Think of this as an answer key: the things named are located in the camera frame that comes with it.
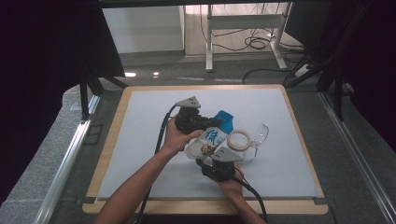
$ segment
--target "clear plastic object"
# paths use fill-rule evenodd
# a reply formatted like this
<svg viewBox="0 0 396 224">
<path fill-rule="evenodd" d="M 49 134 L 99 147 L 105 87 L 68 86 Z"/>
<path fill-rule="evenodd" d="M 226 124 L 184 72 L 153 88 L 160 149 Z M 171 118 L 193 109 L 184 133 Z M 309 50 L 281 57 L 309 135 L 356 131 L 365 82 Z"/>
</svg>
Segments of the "clear plastic object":
<svg viewBox="0 0 396 224">
<path fill-rule="evenodd" d="M 251 139 L 251 147 L 256 148 L 256 152 L 254 153 L 254 157 L 257 156 L 257 150 L 264 143 L 265 139 L 268 136 L 270 129 L 265 124 L 260 124 L 257 131 L 254 133 L 253 138 Z"/>
</svg>

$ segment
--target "blue object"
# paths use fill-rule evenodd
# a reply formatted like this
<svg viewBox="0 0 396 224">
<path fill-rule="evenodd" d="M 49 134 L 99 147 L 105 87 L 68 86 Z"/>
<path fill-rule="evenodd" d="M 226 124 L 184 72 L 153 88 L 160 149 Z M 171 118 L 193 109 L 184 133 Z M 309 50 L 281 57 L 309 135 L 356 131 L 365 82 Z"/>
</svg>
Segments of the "blue object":
<svg viewBox="0 0 396 224">
<path fill-rule="evenodd" d="M 219 126 L 219 129 L 224 133 L 230 134 L 233 131 L 233 116 L 223 110 L 220 110 L 219 113 L 215 116 L 215 119 L 221 119 L 222 122 Z"/>
</svg>

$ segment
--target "light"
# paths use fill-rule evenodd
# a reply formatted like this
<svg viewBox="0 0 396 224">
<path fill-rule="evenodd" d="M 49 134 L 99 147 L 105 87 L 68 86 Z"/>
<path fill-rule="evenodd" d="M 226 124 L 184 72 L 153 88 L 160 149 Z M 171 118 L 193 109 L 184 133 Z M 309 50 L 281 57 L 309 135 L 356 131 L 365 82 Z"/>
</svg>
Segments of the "light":
<svg viewBox="0 0 396 224">
<path fill-rule="evenodd" d="M 136 73 L 125 73 L 126 77 L 135 77 Z"/>
</svg>

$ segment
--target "white wall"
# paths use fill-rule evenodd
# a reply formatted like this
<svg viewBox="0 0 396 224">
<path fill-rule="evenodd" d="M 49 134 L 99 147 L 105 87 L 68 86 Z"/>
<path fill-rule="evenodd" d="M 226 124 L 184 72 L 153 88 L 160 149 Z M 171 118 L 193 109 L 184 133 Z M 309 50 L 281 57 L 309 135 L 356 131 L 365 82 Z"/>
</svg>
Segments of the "white wall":
<svg viewBox="0 0 396 224">
<path fill-rule="evenodd" d="M 104 8 L 119 53 L 183 50 L 182 7 Z"/>
</svg>

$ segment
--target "wooden table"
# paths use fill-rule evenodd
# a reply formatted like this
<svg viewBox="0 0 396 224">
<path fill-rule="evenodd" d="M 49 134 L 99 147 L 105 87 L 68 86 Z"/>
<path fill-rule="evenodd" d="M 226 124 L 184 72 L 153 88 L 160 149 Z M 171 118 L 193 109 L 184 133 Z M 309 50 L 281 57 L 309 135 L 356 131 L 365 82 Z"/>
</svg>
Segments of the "wooden table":
<svg viewBox="0 0 396 224">
<path fill-rule="evenodd" d="M 95 214 L 100 211 L 106 200 L 99 200 L 97 198 L 99 188 L 102 180 L 105 177 L 106 170 L 110 164 L 114 148 L 116 146 L 118 136 L 120 133 L 120 126 L 123 122 L 125 112 L 128 108 L 131 94 L 136 91 L 184 91 L 184 90 L 251 90 L 251 89 L 280 89 L 284 97 L 285 103 L 290 112 L 290 117 L 298 134 L 299 141 L 303 148 L 306 162 L 309 166 L 309 171 L 315 182 L 318 190 L 317 198 L 294 198 L 294 199 L 266 199 L 264 204 L 268 214 L 311 214 L 323 215 L 328 212 L 328 205 L 324 199 L 323 191 L 318 182 L 318 177 L 310 160 L 308 151 L 306 149 L 304 139 L 300 132 L 296 118 L 294 117 L 289 98 L 280 85 L 224 85 L 224 86 L 151 86 L 151 87 L 128 87 L 120 99 L 120 104 L 117 109 L 115 118 L 109 130 L 104 149 L 97 164 L 96 170 L 92 177 L 92 182 L 88 189 L 86 199 L 82 206 L 84 212 Z M 259 203 L 256 200 L 247 200 L 248 204 L 257 212 L 261 212 Z M 145 209 L 146 214 L 222 214 L 231 215 L 236 214 L 232 205 L 224 198 L 221 200 L 164 200 L 151 201 L 149 200 Z"/>
</svg>

